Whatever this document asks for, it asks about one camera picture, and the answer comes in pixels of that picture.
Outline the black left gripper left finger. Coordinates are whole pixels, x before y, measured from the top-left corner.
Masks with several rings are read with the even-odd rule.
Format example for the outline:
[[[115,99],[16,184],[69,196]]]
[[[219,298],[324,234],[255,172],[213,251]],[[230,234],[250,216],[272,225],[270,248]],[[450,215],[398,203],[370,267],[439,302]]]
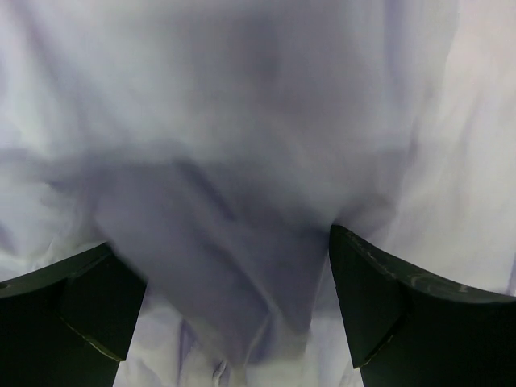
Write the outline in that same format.
[[[146,284],[106,244],[1,284],[1,384],[112,386]]]

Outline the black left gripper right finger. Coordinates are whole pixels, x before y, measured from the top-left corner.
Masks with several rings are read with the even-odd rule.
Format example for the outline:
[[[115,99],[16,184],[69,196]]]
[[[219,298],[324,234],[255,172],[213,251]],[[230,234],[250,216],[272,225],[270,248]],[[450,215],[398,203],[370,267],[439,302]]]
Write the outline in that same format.
[[[364,385],[514,385],[514,297],[435,275],[341,226],[329,258]]]

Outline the lavender zip-up hooded jacket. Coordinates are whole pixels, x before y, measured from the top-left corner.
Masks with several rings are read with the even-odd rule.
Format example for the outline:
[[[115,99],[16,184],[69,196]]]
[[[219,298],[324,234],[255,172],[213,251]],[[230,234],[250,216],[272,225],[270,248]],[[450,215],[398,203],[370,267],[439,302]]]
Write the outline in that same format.
[[[514,295],[514,2],[2,2],[1,274],[143,275],[117,386],[357,386],[333,225]]]

